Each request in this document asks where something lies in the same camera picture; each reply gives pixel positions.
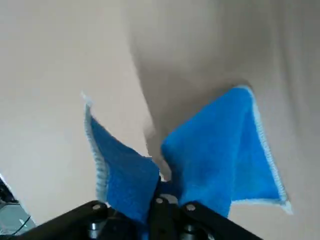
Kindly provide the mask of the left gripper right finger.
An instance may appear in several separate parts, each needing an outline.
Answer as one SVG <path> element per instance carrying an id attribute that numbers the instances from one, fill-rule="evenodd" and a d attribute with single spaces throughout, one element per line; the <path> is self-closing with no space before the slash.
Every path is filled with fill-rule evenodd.
<path id="1" fill-rule="evenodd" d="M 191 201 L 179 207 L 167 196 L 168 219 L 162 221 L 163 240 L 260 240 L 261 238 L 226 217 Z"/>

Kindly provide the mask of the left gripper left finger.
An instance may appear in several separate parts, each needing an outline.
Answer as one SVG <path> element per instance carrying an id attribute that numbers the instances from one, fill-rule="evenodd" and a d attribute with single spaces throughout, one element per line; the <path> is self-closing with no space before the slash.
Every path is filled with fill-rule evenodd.
<path id="1" fill-rule="evenodd" d="M 106 203 L 93 200 L 47 221 L 15 240 L 136 240 L 136 224 Z"/>

